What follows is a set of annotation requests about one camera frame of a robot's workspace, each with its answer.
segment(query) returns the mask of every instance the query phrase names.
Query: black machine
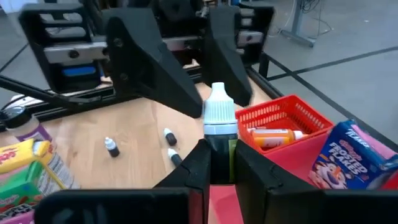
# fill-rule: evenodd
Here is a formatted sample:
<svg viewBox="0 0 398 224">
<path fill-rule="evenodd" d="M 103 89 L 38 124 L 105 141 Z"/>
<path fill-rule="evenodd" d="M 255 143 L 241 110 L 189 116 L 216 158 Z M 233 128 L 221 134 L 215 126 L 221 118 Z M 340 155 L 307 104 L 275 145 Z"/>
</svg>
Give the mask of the black machine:
<svg viewBox="0 0 398 224">
<path fill-rule="evenodd" d="M 76 111 L 110 98 L 143 96 L 197 118 L 202 99 L 194 83 L 200 79 L 207 85 L 225 82 L 228 95 L 246 106 L 252 95 L 247 67 L 260 61 L 274 10 L 248 4 L 206 7 L 198 2 L 158 0 L 142 8 L 105 11 L 95 1 L 26 5 L 20 22 L 51 89 L 55 93 L 92 89 L 104 73 L 114 84 L 104 91 L 112 96 L 96 92 L 67 98 L 4 78 L 0 86 Z M 64 19 L 46 19 L 48 15 Z M 200 77 L 182 68 L 192 59 L 200 64 Z M 199 140 L 153 189 L 57 192 L 39 203 L 35 222 L 205 224 L 214 151 Z M 340 219 L 371 223 L 395 218 L 389 208 L 396 207 L 396 192 L 316 189 L 240 140 L 233 172 L 248 224 Z"/>
</svg>

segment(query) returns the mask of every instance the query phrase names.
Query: orange bottle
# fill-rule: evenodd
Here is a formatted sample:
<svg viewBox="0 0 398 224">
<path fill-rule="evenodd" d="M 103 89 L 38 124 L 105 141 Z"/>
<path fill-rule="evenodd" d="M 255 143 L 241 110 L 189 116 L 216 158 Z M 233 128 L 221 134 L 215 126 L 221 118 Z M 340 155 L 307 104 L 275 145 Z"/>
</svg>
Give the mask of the orange bottle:
<svg viewBox="0 0 398 224">
<path fill-rule="evenodd" d="M 301 131 L 290 129 L 252 129 L 254 142 L 260 147 L 276 147 L 307 136 Z"/>
</svg>

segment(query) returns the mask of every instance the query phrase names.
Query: white glue bottle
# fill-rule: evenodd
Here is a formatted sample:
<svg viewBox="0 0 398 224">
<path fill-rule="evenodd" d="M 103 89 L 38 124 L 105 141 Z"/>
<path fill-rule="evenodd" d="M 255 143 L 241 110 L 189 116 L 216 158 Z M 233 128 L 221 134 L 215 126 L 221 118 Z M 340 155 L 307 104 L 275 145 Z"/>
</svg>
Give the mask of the white glue bottle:
<svg viewBox="0 0 398 224">
<path fill-rule="evenodd" d="M 233 184 L 234 155 L 238 140 L 238 120 L 234 100 L 229 97 L 224 83 L 211 84 L 211 95 L 203 106 L 203 130 L 211 145 L 211 184 Z"/>
</svg>

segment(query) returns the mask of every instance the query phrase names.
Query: concrete floor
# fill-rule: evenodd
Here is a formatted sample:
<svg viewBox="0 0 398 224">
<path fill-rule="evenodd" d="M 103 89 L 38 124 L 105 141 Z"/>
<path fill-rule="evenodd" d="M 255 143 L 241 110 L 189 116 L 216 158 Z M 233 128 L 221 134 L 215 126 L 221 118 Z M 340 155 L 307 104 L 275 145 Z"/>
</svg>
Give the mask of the concrete floor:
<svg viewBox="0 0 398 224">
<path fill-rule="evenodd" d="M 394 97 L 398 83 L 398 1 L 396 0 L 323 0 L 322 20 L 333 30 L 318 37 L 314 48 L 277 35 L 285 26 L 293 0 L 270 0 L 277 14 L 265 46 L 265 53 L 282 64 L 287 75 L 271 64 L 271 83 L 283 94 L 296 94 L 334 122 L 357 118 L 377 136 L 398 143 L 398 100 Z M 303 18 L 302 34 L 318 33 L 320 5 Z M 328 27 L 321 23 L 320 32 Z M 25 44 L 6 16 L 0 16 L 0 68 Z M 1 73 L 33 86 L 48 88 L 30 51 L 21 54 Z M 0 90 L 0 105 L 13 93 Z"/>
</svg>

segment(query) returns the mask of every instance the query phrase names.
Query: wooden tabletop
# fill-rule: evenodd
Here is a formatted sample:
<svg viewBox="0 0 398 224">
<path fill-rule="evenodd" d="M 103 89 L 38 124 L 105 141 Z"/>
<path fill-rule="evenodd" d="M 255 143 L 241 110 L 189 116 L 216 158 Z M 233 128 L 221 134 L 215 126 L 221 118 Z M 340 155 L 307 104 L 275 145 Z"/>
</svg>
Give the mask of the wooden tabletop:
<svg viewBox="0 0 398 224">
<path fill-rule="evenodd" d="M 254 82 L 251 85 L 252 104 L 270 100 Z M 196 86 L 207 99 L 211 88 L 203 83 Z M 48 121 L 44 126 L 85 189 L 151 188 L 174 169 L 167 156 L 164 128 L 173 131 L 178 141 L 175 149 L 182 158 L 203 138 L 201 119 L 145 98 Z M 117 158 L 107 152 L 105 137 L 118 145 L 121 154 Z M 8 133 L 0 133 L 0 140 L 0 146 L 17 142 Z M 215 223 L 213 212 L 209 223 Z"/>
</svg>

